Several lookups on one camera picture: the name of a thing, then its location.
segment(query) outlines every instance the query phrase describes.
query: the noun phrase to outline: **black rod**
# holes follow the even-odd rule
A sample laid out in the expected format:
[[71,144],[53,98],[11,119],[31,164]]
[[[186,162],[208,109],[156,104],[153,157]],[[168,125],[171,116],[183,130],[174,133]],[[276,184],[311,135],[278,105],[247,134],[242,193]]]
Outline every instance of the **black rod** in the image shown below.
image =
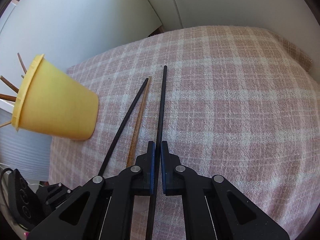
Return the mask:
[[156,155],[155,156],[155,162],[156,162],[155,163],[155,186],[154,186],[154,194],[150,196],[150,201],[149,201],[146,240],[151,240],[151,238],[152,238],[153,223],[154,223],[154,220],[155,220],[156,199],[157,199],[158,178],[159,178],[159,166],[160,166],[160,144],[162,142],[162,130],[163,130],[164,100],[165,100],[166,82],[167,82],[167,66],[164,66],[164,68],[163,68],[163,76],[162,76],[159,119],[158,119],[156,154],[155,154]]
[[125,114],[125,117],[124,117],[124,119],[122,120],[122,123],[121,123],[121,125],[120,125],[120,127],[119,127],[119,129],[118,129],[118,131],[117,131],[117,133],[116,133],[116,135],[115,135],[115,137],[113,138],[113,141],[112,141],[112,143],[111,143],[111,145],[110,145],[110,148],[109,148],[109,150],[108,150],[108,152],[107,152],[107,154],[106,154],[106,157],[104,158],[104,161],[103,161],[103,163],[102,163],[102,165],[101,165],[101,168],[100,168],[99,173],[98,173],[99,176],[102,176],[102,175],[103,175],[103,173],[104,173],[104,171],[105,171],[105,169],[106,169],[106,167],[107,167],[107,165],[108,165],[108,162],[109,162],[109,160],[110,160],[110,157],[111,157],[111,155],[112,155],[112,152],[113,152],[113,150],[115,149],[116,144],[117,144],[117,142],[118,142],[118,140],[119,140],[119,138],[120,138],[120,135],[121,135],[121,133],[122,133],[124,127],[125,127],[125,124],[126,124],[127,121],[129,120],[130,115],[131,115],[131,113],[132,113],[135,105],[137,104],[137,102],[138,102],[138,100],[139,100],[139,98],[140,98],[140,96],[141,96],[144,88],[145,88],[146,85],[147,85],[147,82],[148,82],[148,78],[146,78],[146,80],[144,81],[144,83],[143,83],[142,86],[140,87],[140,89],[139,89],[139,91],[138,91],[138,94],[137,94],[136,97],[134,98],[134,100],[133,100],[133,102],[132,102],[132,104],[131,104],[128,112]]

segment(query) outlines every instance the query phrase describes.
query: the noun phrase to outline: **yellow cup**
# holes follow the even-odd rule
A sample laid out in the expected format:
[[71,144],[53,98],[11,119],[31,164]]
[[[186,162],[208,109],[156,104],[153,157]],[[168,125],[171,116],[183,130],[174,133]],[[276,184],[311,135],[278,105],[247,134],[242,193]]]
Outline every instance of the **yellow cup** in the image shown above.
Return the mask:
[[26,130],[86,140],[93,134],[98,96],[37,55],[19,89],[12,125]]

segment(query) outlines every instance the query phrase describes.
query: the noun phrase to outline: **white furniture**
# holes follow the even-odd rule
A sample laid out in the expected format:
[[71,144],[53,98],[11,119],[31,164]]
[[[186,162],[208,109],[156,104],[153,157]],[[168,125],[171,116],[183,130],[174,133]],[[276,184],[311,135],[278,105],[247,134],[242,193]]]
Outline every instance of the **white furniture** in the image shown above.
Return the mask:
[[[179,29],[172,0],[149,0],[165,30]],[[297,45],[313,60],[320,83],[320,26],[304,0],[176,0],[184,28],[235,25],[265,28]]]

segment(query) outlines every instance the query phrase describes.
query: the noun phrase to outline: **wooden chopstick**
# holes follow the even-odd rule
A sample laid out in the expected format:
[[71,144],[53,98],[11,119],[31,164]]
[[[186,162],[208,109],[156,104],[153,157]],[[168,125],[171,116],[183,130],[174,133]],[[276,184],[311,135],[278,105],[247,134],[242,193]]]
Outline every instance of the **wooden chopstick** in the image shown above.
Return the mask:
[[22,59],[21,59],[21,56],[20,56],[19,53],[18,53],[18,58],[19,58],[19,61],[20,61],[20,64],[21,64],[21,67],[22,67],[24,73],[27,73],[27,69],[26,69],[26,67],[24,66],[24,63],[22,62]]
[[11,121],[5,122],[5,123],[3,123],[3,124],[0,124],[0,128],[6,126],[6,125],[8,125],[8,124],[11,124]]
[[19,89],[17,87],[15,87],[14,85],[12,85],[6,78],[4,78],[3,76],[0,76],[0,80],[3,81],[4,84],[6,84],[9,88],[11,88],[14,92],[18,93]]
[[9,95],[0,94],[0,99],[15,102],[17,98]]
[[146,108],[146,101],[147,101],[147,96],[149,93],[149,86],[151,83],[151,76],[148,79],[146,89],[143,94],[143,98],[141,101],[137,121],[136,121],[136,126],[134,127],[133,135],[132,135],[132,140],[131,140],[131,145],[130,145],[130,150],[129,150],[129,155],[127,159],[127,168],[134,165],[134,157],[135,157],[135,152],[136,152],[136,147],[137,147],[137,141],[138,141],[138,136],[139,136],[139,130],[140,130],[140,125],[142,122],[142,117],[143,117],[143,112],[144,109]]

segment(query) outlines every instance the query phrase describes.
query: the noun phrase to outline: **checkered blanket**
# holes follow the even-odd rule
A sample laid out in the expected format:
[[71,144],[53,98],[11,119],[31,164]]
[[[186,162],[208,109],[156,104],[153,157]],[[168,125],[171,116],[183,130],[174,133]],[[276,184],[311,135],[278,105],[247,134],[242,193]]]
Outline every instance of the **checkered blanket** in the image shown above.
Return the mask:
[[[53,139],[49,182],[73,188],[98,173],[133,98],[151,75],[136,155],[146,152],[148,141],[156,140],[165,64],[163,140],[170,152],[200,175],[226,177],[294,239],[320,202],[320,89],[307,74],[310,58],[264,29],[204,26],[167,32],[68,69],[99,95],[98,120],[87,141]],[[138,110],[139,103],[105,177],[126,166]],[[161,192],[153,239],[184,239],[181,197]],[[144,239],[147,214],[148,197],[137,197],[131,239]]]

